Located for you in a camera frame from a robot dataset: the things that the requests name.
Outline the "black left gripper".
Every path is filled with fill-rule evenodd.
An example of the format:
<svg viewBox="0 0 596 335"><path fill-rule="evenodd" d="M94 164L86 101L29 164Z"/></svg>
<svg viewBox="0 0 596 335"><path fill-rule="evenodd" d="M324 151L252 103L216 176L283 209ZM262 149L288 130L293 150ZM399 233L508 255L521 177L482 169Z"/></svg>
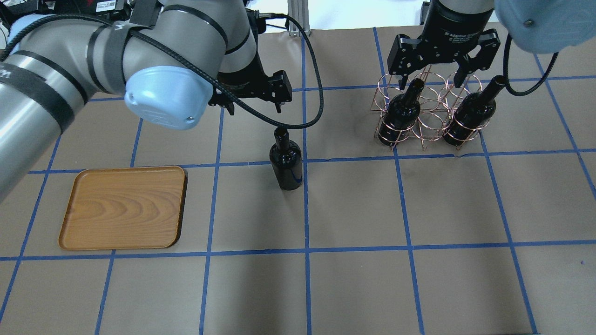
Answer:
<svg viewBox="0 0 596 335"><path fill-rule="evenodd" d="M217 80L238 98L260 98L275 103L277 113L282 113L283 103L292 101L292 87L286 71L278 70L268 76L259 56L236 72L219 70ZM230 116L236 114L233 102L226 104L226 110Z"/></svg>

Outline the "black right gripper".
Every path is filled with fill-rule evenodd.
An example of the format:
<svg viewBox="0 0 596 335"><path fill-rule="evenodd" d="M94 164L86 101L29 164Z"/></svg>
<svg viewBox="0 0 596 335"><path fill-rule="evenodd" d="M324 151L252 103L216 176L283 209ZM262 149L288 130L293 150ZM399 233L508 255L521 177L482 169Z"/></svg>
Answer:
<svg viewBox="0 0 596 335"><path fill-rule="evenodd" d="M454 87L460 88L470 74L487 70L501 45L494 28L467 34L449 33L441 28L424 31L417 38L398 34L387 57L389 74L399 75L405 90L410 74L430 64L458 64Z"/></svg>

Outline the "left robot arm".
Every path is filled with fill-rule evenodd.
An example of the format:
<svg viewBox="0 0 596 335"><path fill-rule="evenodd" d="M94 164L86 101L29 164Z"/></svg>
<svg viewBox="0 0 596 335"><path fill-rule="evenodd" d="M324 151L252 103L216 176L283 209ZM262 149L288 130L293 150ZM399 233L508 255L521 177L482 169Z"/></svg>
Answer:
<svg viewBox="0 0 596 335"><path fill-rule="evenodd" d="M207 104L292 100L283 71L264 74L256 11L242 0L165 0L154 23L64 13L30 15L1 56L1 198L96 93L174 129Z"/></svg>

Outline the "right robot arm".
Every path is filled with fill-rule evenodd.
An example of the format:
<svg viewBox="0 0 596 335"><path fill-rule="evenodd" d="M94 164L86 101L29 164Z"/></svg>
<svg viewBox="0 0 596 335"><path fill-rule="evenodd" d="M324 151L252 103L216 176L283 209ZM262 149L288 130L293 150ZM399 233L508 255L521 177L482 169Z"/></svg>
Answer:
<svg viewBox="0 0 596 335"><path fill-rule="evenodd" d="M553 55L595 36L593 0L432 0L423 13L423 32L396 36L387 66L405 87L408 76L430 64L457 63L456 87L489 67L500 38L485 26L496 14L511 42L530 53Z"/></svg>

